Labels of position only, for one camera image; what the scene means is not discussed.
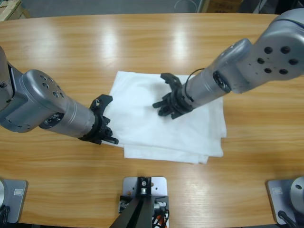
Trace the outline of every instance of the white towel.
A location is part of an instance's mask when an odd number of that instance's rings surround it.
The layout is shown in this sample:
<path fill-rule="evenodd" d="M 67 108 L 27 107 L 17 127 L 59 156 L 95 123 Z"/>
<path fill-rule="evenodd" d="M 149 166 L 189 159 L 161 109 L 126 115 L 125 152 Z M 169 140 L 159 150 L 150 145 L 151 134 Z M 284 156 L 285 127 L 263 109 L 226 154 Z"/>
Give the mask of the white towel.
<path fill-rule="evenodd" d="M 184 83 L 188 76 L 178 76 Z M 104 116 L 125 158 L 207 163 L 221 157 L 226 137 L 223 99 L 194 109 L 174 120 L 158 116 L 152 104 L 161 101 L 170 87 L 160 75 L 118 72 L 110 95 L 113 101 Z"/>

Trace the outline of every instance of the wood grain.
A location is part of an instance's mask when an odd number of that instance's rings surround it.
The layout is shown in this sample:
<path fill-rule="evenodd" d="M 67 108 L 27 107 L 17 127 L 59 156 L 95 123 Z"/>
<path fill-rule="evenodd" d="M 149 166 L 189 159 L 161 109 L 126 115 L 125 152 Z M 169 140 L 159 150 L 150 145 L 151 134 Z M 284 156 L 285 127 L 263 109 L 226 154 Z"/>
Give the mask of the wood grain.
<path fill-rule="evenodd" d="M 40 69 L 89 106 L 116 72 L 189 74 L 275 15 L 149 14 L 0 23 L 0 45 L 25 72 Z M 126 176 L 165 176 L 173 228 L 274 223 L 265 182 L 304 174 L 304 79 L 225 97 L 223 158 L 207 165 L 124 159 L 121 148 L 35 129 L 0 128 L 0 175 L 29 182 L 21 222 L 107 228 Z"/>

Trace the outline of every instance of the floor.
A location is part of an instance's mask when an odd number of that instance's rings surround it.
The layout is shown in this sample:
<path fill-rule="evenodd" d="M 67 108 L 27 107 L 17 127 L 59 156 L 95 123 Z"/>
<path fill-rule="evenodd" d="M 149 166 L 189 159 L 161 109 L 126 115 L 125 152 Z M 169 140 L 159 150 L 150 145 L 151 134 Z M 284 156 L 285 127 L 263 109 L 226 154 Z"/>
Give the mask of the floor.
<path fill-rule="evenodd" d="M 243 0 L 239 12 L 252 13 L 260 0 Z M 31 17 L 126 13 L 192 13 L 200 0 L 22 0 Z M 277 0 L 268 0 L 261 13 L 274 13 Z"/>

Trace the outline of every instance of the metal base plate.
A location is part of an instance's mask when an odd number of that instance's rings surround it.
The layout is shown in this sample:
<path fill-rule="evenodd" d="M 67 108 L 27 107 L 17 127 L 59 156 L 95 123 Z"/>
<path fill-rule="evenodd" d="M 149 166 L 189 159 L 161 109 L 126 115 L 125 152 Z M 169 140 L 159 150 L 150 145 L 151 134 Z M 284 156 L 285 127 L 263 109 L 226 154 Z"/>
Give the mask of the metal base plate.
<path fill-rule="evenodd" d="M 16 223 L 18 222 L 23 202 L 26 194 L 26 190 L 28 187 L 28 182 L 25 180 L 2 180 L 4 184 L 4 201 L 3 205 L 9 206 L 9 216 L 8 222 L 9 223 Z"/>
<path fill-rule="evenodd" d="M 280 225 L 286 224 L 278 216 L 278 212 L 280 210 L 285 211 L 287 216 L 291 218 L 294 222 L 296 222 L 295 213 L 290 202 L 290 187 L 293 181 L 293 179 L 270 180 L 266 183 L 268 195 L 271 201 L 271 206 L 274 214 L 274 219 Z"/>
<path fill-rule="evenodd" d="M 126 177 L 123 180 L 123 196 L 126 197 L 135 197 L 136 185 L 137 185 L 137 177 Z M 151 187 L 151 194 L 152 199 L 161 197 L 161 196 L 168 196 L 167 190 L 167 179 L 164 177 L 151 177 L 152 187 Z M 165 201 L 167 203 L 167 209 L 169 209 L 169 202 L 168 198 L 162 199 L 160 201 Z"/>

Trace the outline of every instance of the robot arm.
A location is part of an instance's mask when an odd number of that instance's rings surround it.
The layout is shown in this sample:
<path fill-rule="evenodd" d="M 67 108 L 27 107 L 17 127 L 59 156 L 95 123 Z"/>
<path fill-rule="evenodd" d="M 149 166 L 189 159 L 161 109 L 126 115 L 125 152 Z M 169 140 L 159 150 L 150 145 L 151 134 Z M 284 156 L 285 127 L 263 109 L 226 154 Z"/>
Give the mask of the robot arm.
<path fill-rule="evenodd" d="M 246 38 L 238 41 L 183 85 L 174 75 L 162 74 L 172 92 L 153 107 L 174 119 L 230 91 L 240 94 L 304 74 L 303 15 L 304 9 L 294 9 L 278 16 L 254 45 Z"/>
<path fill-rule="evenodd" d="M 103 116 L 111 96 L 96 98 L 90 109 L 67 96 L 50 76 L 38 70 L 19 72 L 0 47 L 0 125 L 13 132 L 39 126 L 80 140 L 118 144 Z"/>

